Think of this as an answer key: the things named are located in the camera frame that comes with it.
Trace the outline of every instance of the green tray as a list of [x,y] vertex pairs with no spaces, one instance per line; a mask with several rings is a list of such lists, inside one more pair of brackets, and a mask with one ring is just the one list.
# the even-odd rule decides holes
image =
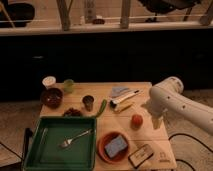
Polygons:
[[[95,163],[96,119],[84,117],[40,118],[24,162],[25,171],[90,171]],[[66,149],[64,139],[93,129]]]

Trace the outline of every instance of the metal fork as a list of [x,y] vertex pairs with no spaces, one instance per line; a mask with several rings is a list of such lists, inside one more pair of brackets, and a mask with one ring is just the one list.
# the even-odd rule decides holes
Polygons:
[[87,135],[87,134],[89,134],[89,133],[91,133],[91,132],[92,132],[92,129],[89,129],[89,130],[86,130],[86,131],[84,131],[84,132],[82,132],[82,133],[76,135],[75,137],[66,139],[66,140],[64,140],[61,144],[59,144],[59,147],[61,147],[61,148],[66,148],[66,147],[68,147],[69,145],[71,145],[72,142],[73,142],[74,140],[76,140],[76,139],[78,139],[78,138],[80,138],[80,137],[82,137],[82,136],[84,136],[84,135]]

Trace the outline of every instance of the cup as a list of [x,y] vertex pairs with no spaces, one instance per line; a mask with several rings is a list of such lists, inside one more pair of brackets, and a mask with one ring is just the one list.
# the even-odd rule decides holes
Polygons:
[[86,95],[83,97],[82,102],[84,104],[84,107],[87,111],[92,111],[93,109],[93,103],[94,103],[94,97],[91,95]]
[[56,83],[56,78],[54,76],[47,76],[42,80],[42,84],[46,89],[53,88]]
[[74,81],[72,79],[66,79],[63,82],[63,90],[65,93],[69,94],[73,92]]

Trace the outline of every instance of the white cup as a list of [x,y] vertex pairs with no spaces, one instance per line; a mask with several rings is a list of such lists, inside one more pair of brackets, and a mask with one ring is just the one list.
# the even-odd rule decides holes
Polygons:
[[56,78],[54,76],[47,76],[42,80],[42,84],[46,87],[46,89],[54,87],[56,83]]

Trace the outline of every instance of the chair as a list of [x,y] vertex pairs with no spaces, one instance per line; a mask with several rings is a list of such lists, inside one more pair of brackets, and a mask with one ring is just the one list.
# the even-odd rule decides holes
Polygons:
[[150,12],[155,13],[155,17],[153,19],[148,19],[147,22],[156,22],[157,14],[167,14],[176,9],[183,10],[188,9],[186,15],[184,16],[183,21],[188,19],[188,15],[191,13],[192,8],[196,4],[200,4],[201,0],[138,0],[143,6],[147,8]]
[[8,4],[8,0],[0,0],[0,28],[25,27],[33,20],[35,8],[28,3]]

